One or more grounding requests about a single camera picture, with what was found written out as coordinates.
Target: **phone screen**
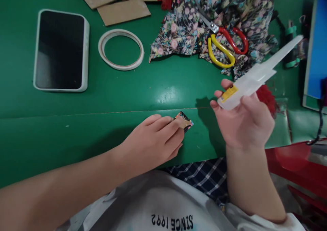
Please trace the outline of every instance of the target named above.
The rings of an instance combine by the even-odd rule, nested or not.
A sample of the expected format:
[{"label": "phone screen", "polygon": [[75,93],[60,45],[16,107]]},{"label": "phone screen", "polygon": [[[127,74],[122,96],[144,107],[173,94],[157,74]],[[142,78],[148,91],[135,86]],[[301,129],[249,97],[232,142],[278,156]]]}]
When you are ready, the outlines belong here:
[{"label": "phone screen", "polygon": [[78,89],[82,85],[84,18],[44,11],[40,17],[35,84]]}]

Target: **green table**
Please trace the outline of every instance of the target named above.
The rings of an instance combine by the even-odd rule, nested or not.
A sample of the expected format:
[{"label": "green table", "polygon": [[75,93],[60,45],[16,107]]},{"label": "green table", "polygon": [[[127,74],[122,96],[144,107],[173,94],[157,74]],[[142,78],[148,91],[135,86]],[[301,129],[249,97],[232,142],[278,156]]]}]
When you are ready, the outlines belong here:
[{"label": "green table", "polygon": [[[303,1],[275,0],[281,20],[292,18],[298,25]],[[225,155],[209,101],[226,76],[197,56],[175,55],[149,64],[150,45],[166,12],[158,4],[148,7],[151,17],[105,27],[83,0],[0,1],[0,187],[105,152],[155,113],[175,116],[183,110],[194,121],[178,156],[166,166]],[[83,93],[46,93],[32,85],[37,13],[44,8],[80,13],[90,23],[89,87]],[[129,30],[142,41],[144,61],[137,69],[114,70],[101,59],[98,40],[114,28]],[[277,23],[269,31],[279,38]],[[127,65],[136,60],[137,49],[132,40],[116,37],[106,54]],[[279,65],[276,70],[268,86],[282,111],[267,147],[312,139],[318,114],[301,107],[299,69],[284,71]]]}]

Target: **tape roll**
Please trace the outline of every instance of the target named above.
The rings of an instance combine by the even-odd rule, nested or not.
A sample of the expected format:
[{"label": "tape roll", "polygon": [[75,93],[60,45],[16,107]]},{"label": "tape roll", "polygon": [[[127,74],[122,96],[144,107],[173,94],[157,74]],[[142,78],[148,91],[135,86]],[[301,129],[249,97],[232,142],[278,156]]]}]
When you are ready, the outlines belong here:
[{"label": "tape roll", "polygon": [[[112,37],[115,37],[115,36],[129,37],[139,45],[140,51],[141,51],[140,56],[131,65],[127,65],[127,66],[117,65],[107,59],[107,57],[105,55],[105,45],[108,42],[108,40],[110,40]],[[114,29],[114,30],[110,30],[110,31],[104,33],[99,40],[98,49],[99,49],[100,56],[108,65],[110,65],[114,69],[118,69],[118,70],[122,70],[122,71],[127,71],[127,70],[132,70],[132,69],[137,68],[142,63],[143,57],[144,57],[144,49],[143,49],[143,45],[142,45],[142,42],[140,41],[140,39],[132,32],[129,32],[124,29]]]}]

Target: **floral fabric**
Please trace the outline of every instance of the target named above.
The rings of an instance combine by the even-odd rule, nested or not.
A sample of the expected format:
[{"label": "floral fabric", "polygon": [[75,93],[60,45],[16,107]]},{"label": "floral fabric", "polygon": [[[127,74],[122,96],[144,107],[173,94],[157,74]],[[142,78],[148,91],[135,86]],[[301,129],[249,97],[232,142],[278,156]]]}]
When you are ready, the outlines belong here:
[{"label": "floral fabric", "polygon": [[[245,74],[255,63],[278,44],[276,38],[268,35],[268,25],[274,9],[274,0],[196,0],[207,16],[217,26],[224,26],[239,49],[242,40],[232,29],[237,27],[247,36],[249,50],[245,55],[235,54],[225,36],[217,33],[216,39],[229,49],[236,62],[232,67],[235,79]],[[151,45],[149,62],[173,53],[193,55],[211,62],[208,54],[207,38],[209,28],[199,18],[194,0],[173,0],[172,10],[164,18],[158,37]],[[215,45],[213,53],[218,61],[228,64],[229,59]],[[230,69],[221,71],[230,75]]]}]

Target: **smartphone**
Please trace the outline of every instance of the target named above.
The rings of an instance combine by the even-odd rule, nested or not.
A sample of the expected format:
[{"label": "smartphone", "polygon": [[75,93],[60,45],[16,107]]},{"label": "smartphone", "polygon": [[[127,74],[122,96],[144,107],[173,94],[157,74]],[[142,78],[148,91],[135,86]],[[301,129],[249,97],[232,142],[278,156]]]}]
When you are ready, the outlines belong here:
[{"label": "smartphone", "polygon": [[49,92],[88,87],[90,25],[84,16],[43,9],[38,14],[33,85]]}]

